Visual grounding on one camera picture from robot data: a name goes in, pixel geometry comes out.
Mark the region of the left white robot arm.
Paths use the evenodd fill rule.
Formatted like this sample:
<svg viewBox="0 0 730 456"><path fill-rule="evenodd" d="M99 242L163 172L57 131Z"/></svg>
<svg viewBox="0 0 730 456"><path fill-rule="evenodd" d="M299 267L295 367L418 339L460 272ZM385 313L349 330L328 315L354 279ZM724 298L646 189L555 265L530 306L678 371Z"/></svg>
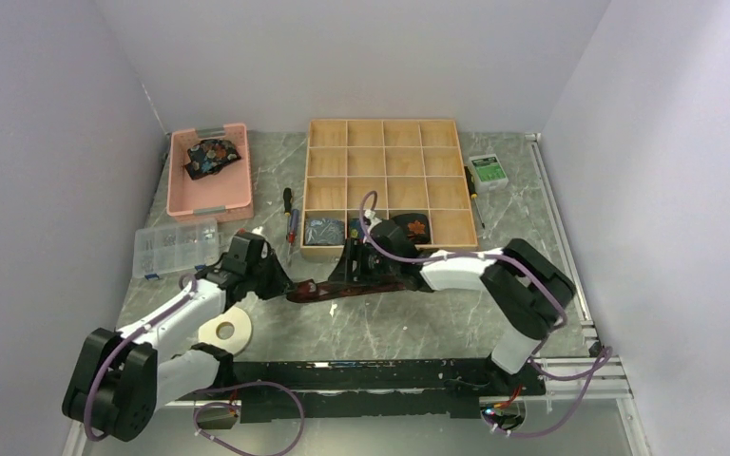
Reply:
<svg viewBox="0 0 730 456"><path fill-rule="evenodd" d="M227 396L236 382L234 354L209 343L179 352L180 344L249 294L268 300L286 295L295 283L265 237L239 232L217 262L182 275L179 287L138 321L86 337L62 412L84 425L88 439L129 442L172 401L195 391Z"/></svg>

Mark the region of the dark red floral tie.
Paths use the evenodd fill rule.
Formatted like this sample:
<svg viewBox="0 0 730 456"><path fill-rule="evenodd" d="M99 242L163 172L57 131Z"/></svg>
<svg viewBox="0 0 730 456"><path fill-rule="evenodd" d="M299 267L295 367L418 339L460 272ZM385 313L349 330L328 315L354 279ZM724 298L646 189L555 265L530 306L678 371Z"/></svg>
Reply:
<svg viewBox="0 0 730 456"><path fill-rule="evenodd" d="M400 282L368 284L305 280L298 283L293 291L285 295L285 298L289 302L307 304L360 295L392 293L404 289L405 286Z"/></svg>

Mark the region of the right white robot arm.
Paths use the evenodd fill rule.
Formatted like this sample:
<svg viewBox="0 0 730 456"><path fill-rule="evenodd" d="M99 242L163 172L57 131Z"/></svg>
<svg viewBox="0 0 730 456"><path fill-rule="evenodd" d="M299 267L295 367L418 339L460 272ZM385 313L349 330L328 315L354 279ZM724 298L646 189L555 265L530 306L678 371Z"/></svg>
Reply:
<svg viewBox="0 0 730 456"><path fill-rule="evenodd" d="M425 293L467 290L489 295L510 324L485 371L488 386L498 394L521 384L522 368L566 325L566 309L576 295L574 282L521 238L479 252L421 249L390 220L361 238L347 239L328 279L374 293L397 284Z"/></svg>

